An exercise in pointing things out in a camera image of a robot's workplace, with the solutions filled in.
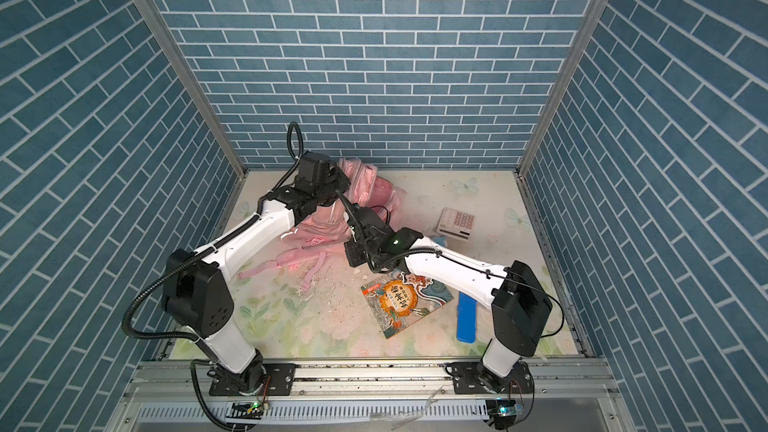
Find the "pink student backpack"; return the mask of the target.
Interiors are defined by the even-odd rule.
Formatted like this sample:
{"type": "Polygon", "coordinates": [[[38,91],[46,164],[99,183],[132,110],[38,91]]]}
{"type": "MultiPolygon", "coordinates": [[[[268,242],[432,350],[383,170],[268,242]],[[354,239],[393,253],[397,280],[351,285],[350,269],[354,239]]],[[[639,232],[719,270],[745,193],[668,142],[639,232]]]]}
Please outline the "pink student backpack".
{"type": "MultiPolygon", "coordinates": [[[[341,158],[338,166],[350,179],[345,196],[351,203],[370,207],[384,220],[392,220],[401,208],[406,192],[378,175],[378,168],[359,159],[341,158]]],[[[256,267],[239,271],[238,280],[255,277],[261,273],[282,268],[296,270],[310,263],[301,283],[301,292],[309,292],[315,275],[328,258],[344,253],[344,242],[351,237],[342,203],[337,200],[328,207],[320,207],[300,225],[281,237],[289,248],[276,258],[256,267]]]]}

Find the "colourful children's story book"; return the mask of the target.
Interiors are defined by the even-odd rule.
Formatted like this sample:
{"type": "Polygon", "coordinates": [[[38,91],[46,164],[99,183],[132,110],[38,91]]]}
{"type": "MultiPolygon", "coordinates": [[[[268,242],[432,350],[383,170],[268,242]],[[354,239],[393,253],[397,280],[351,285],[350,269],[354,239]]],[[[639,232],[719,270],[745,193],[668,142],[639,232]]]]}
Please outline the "colourful children's story book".
{"type": "Polygon", "coordinates": [[[377,276],[361,293],[387,339],[454,299],[443,283],[400,270],[377,276]]]}

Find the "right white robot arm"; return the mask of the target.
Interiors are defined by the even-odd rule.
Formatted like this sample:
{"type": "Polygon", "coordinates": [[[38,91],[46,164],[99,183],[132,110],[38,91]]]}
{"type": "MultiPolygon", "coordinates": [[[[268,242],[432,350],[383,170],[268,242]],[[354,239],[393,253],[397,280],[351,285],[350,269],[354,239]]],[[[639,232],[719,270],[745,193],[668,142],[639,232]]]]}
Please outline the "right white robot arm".
{"type": "Polygon", "coordinates": [[[337,194],[352,236],[345,244],[350,265],[367,264],[375,273],[399,271],[455,289],[491,312],[493,335],[477,365],[476,380],[489,391],[506,392],[523,357],[535,354],[553,308],[532,269],[515,261],[509,266],[473,259],[437,244],[408,228],[394,230],[368,207],[337,194]]]}

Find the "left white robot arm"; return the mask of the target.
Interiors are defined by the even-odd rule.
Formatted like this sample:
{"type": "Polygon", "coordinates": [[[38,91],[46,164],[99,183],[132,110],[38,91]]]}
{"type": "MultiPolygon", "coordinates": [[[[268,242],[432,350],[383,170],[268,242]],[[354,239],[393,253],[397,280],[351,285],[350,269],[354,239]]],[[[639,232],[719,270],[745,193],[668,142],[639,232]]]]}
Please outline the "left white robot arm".
{"type": "Polygon", "coordinates": [[[273,187],[253,214],[226,235],[194,252],[179,250],[168,259],[178,273],[162,286],[162,309],[191,334],[190,341],[214,363],[214,376],[230,392],[263,389],[261,353],[236,324],[231,286],[246,261],[320,207],[332,205],[350,186],[349,178],[328,156],[306,152],[292,183],[273,187]]]}

